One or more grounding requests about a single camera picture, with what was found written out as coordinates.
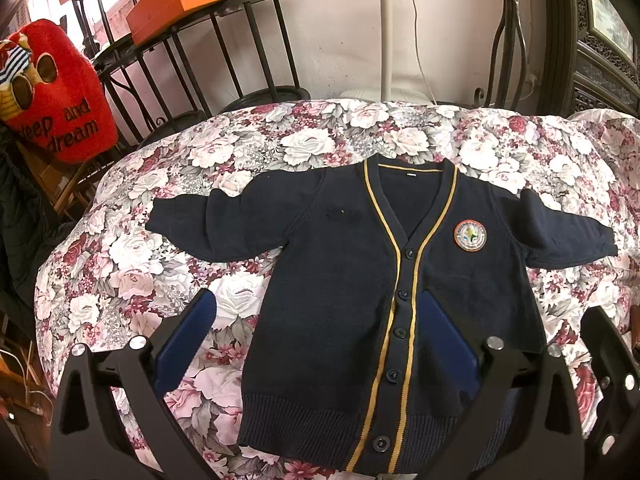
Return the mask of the white fan stand pole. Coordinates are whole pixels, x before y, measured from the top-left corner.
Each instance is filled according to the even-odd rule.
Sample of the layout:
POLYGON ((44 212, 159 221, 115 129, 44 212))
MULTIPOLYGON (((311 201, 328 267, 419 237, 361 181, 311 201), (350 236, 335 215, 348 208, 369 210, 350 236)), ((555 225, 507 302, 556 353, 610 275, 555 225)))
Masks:
POLYGON ((389 101, 393 83, 393 3, 380 0, 381 14, 381 97, 389 101))

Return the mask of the dark carved wooden cabinet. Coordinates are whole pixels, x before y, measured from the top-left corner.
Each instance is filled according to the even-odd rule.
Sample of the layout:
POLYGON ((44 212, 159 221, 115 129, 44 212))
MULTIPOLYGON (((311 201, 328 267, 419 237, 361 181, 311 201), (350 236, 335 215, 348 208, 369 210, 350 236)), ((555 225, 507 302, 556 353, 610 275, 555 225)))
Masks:
POLYGON ((546 0, 539 115, 639 115, 639 0, 546 0))

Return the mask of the navy blue school cardigan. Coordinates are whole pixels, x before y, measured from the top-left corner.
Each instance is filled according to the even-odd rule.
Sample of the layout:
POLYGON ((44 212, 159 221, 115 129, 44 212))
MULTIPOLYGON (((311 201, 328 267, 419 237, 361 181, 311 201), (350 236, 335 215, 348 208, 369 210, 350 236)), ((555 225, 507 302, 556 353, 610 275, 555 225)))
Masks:
POLYGON ((537 352, 527 273, 615 255, 599 221, 448 160, 268 171, 238 196, 156 200, 148 229, 208 262, 277 250, 242 371, 240 445, 357 474, 413 474, 469 394, 420 334, 422 292, 484 336, 537 352))

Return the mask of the red plush pillow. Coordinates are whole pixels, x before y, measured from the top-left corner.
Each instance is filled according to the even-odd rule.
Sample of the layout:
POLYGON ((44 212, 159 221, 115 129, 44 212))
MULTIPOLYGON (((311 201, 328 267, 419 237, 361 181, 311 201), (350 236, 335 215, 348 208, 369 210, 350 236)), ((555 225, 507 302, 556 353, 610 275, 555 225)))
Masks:
POLYGON ((88 162, 118 141, 92 64, 44 18, 1 41, 1 121, 39 156, 65 165, 88 162))

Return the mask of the floral rose bedspread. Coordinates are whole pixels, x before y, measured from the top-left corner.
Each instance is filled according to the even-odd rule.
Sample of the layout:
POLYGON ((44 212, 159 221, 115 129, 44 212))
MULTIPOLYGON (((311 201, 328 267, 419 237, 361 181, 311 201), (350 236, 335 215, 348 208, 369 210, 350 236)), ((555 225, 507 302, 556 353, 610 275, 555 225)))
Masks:
POLYGON ((224 113, 107 171, 35 310, 55 479, 634 479, 639 122, 224 113))

